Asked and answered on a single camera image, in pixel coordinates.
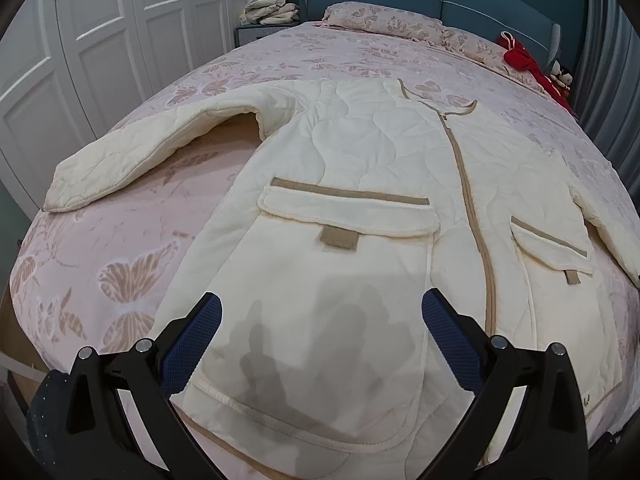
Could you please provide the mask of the cream quilted jacket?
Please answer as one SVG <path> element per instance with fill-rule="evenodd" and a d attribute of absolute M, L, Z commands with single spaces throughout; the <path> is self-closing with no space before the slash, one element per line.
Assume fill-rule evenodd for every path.
<path fill-rule="evenodd" d="M 622 380 L 589 233 L 636 280 L 639 237 L 480 103 L 398 79 L 271 81 L 113 131 L 55 170 L 44 208 L 85 207 L 236 115 L 260 143 L 157 310 L 206 292 L 218 334 L 175 401 L 201 430 L 299 479 L 410 479 L 471 397 L 420 313 L 439 289 L 488 334 L 567 348 L 584 412 Z"/>

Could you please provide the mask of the pile of cream clothes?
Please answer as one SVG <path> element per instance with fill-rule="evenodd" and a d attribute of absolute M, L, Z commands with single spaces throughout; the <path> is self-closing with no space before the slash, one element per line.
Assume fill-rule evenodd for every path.
<path fill-rule="evenodd" d="M 240 14 L 241 25 L 288 25 L 298 21 L 298 5 L 290 0 L 250 0 Z"/>

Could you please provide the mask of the dark blue dotted sleeve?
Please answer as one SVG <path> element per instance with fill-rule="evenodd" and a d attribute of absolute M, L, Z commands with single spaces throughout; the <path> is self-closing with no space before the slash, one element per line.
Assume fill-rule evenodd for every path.
<path fill-rule="evenodd" d="M 51 370 L 39 385 L 26 415 L 32 454 L 51 479 L 58 472 L 56 440 L 67 378 L 66 374 Z"/>

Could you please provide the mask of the grey curtain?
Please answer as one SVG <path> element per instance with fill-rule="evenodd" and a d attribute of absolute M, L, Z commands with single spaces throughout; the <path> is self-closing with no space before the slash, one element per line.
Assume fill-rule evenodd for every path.
<path fill-rule="evenodd" d="M 572 90 L 582 130 L 639 200 L 639 35 L 617 0 L 587 0 Z"/>

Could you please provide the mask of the small plush toy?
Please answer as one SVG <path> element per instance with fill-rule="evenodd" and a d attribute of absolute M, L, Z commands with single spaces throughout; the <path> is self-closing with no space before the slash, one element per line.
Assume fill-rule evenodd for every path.
<path fill-rule="evenodd" d="M 563 96 L 570 94 L 573 76 L 567 70 L 564 70 L 558 60 L 555 60 L 551 65 L 549 78 Z"/>

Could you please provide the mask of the red garment on bed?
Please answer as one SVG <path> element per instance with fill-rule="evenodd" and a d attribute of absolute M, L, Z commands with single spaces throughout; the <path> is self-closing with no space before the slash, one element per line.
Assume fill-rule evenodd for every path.
<path fill-rule="evenodd" d="M 518 72 L 529 72 L 544 88 L 544 91 L 548 93 L 552 99 L 565 108 L 572 116 L 574 116 L 573 110 L 570 108 L 567 99 L 565 99 L 564 93 L 556 86 L 552 79 L 544 73 L 540 68 L 537 61 L 531 55 L 510 32 L 504 30 L 500 32 L 498 44 L 506 49 L 503 59 L 506 64 L 517 70 Z"/>

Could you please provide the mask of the pink butterfly pillow right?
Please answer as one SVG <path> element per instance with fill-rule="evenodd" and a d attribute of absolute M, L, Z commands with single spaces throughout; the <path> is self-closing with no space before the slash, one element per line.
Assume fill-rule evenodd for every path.
<path fill-rule="evenodd" d="M 536 81 L 531 73 L 519 72 L 504 60 L 503 55 L 506 53 L 504 47 L 474 35 L 472 32 L 454 27 L 444 27 L 442 29 L 442 47 L 458 58 L 466 58 L 493 73 L 517 81 L 542 96 L 546 94 L 544 87 Z"/>

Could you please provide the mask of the pink butterfly pillow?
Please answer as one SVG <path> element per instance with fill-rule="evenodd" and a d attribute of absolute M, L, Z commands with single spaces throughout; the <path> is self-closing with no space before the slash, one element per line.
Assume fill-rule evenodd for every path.
<path fill-rule="evenodd" d="M 321 23 L 328 27 L 370 32 L 428 44 L 440 44 L 444 30 L 444 25 L 437 18 L 357 1 L 328 6 Z"/>
<path fill-rule="evenodd" d="M 442 29 L 442 47 L 458 58 L 466 58 L 493 73 L 517 81 L 542 96 L 546 94 L 544 87 L 536 81 L 531 73 L 519 72 L 504 60 L 503 55 L 506 53 L 504 47 L 474 35 L 472 32 L 454 27 L 444 27 Z"/>

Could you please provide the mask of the white wardrobe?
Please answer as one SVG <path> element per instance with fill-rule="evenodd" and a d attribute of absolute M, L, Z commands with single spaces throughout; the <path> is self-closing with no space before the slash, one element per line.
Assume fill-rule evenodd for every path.
<path fill-rule="evenodd" d="M 25 0 L 1 41 L 1 180 L 24 214 L 56 165 L 228 52 L 248 0 Z"/>

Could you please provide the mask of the dark nightstand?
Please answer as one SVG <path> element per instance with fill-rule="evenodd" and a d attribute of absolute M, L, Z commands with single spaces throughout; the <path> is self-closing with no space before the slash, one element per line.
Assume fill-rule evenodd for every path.
<path fill-rule="evenodd" d="M 282 30 L 297 26 L 297 23 L 282 24 L 282 25 L 262 25 L 262 24 L 248 24 L 239 25 L 234 30 L 234 46 L 236 48 L 243 47 L 246 44 L 250 44 L 253 41 L 262 39 Z"/>

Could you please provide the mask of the pink butterfly pillow left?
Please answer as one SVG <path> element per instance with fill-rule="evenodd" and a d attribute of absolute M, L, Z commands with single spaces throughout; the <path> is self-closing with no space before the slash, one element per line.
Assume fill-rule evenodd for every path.
<path fill-rule="evenodd" d="M 437 18 L 357 1 L 328 6 L 321 23 L 328 27 L 370 32 L 428 44 L 440 44 L 444 30 L 444 25 Z"/>

